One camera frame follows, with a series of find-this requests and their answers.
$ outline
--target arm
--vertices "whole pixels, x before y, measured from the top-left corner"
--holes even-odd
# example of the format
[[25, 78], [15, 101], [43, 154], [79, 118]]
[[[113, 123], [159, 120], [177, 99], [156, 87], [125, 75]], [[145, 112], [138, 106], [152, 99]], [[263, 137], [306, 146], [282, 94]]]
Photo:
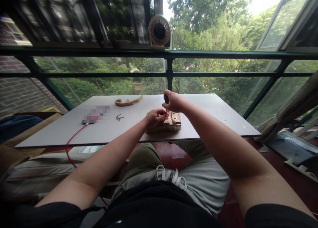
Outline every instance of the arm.
[[166, 117], [167, 112], [164, 109], [148, 112], [142, 121], [95, 152], [35, 207], [53, 202], [68, 202], [81, 209], [92, 206], [105, 184], [124, 164], [146, 129], [154, 127]]
[[169, 90], [165, 94], [169, 104], [162, 106], [186, 115], [211, 155], [229, 175], [243, 215], [252, 206], [272, 203], [290, 206], [314, 218], [289, 184], [247, 141], [181, 95]]

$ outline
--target green pants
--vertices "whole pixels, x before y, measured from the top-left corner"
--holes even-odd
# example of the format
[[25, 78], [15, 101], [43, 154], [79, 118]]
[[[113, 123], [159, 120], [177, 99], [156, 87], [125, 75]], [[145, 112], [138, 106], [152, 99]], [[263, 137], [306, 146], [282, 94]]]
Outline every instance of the green pants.
[[[224, 204], [230, 179], [211, 156], [201, 140], [175, 142], [191, 158], [191, 162], [179, 172], [186, 180], [186, 192], [210, 214], [216, 216]], [[162, 165], [153, 144], [141, 144], [128, 162], [124, 178], [112, 200], [129, 188], [155, 180], [157, 166]]]

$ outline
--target wooden floor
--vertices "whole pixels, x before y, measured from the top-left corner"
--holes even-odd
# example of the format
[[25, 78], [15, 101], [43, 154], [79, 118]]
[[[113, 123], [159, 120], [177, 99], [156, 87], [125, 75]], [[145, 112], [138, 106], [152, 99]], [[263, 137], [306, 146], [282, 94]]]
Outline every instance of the wooden floor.
[[[255, 148], [262, 147], [260, 143], [255, 142], [252, 138], [246, 138], [246, 140]], [[139, 145], [135, 147], [130, 155], [133, 156], [134, 151]], [[165, 168], [182, 170], [191, 158], [182, 149], [175, 144], [169, 144], [168, 142], [155, 143], [155, 148], [160, 155], [162, 164]], [[313, 213], [318, 213], [318, 184], [314, 183], [310, 179], [303, 176], [301, 173], [293, 170], [286, 164], [285, 159], [274, 151], [261, 153], [271, 165], [285, 178], [300, 198], [305, 202], [308, 208]], [[111, 181], [119, 181], [125, 171], [126, 165], [124, 165], [120, 171], [112, 178]], [[102, 192], [103, 196], [111, 198], [112, 193], [116, 187], [105, 189]], [[221, 213], [218, 215], [218, 220], [222, 223], [223, 227], [245, 227], [244, 218], [241, 214], [239, 204], [237, 202], [233, 187], [230, 186], [224, 206]]]

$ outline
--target blue cloth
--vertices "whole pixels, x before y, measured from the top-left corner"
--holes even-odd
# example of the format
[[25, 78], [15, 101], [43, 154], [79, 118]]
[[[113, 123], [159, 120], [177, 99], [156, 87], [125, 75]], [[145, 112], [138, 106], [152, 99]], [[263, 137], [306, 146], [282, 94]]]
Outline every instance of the blue cloth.
[[43, 121], [33, 115], [14, 115], [0, 120], [0, 144]]

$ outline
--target sleeve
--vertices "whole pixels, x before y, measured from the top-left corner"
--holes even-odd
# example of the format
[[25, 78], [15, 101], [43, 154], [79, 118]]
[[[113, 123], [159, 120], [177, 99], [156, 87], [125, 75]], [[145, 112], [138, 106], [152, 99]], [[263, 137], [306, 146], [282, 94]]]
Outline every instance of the sleeve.
[[14, 227], [79, 227], [88, 212], [66, 202], [40, 207], [21, 205], [15, 210], [12, 223]]
[[246, 228], [258, 227], [318, 227], [318, 221], [289, 206], [260, 204], [251, 207], [245, 216]]

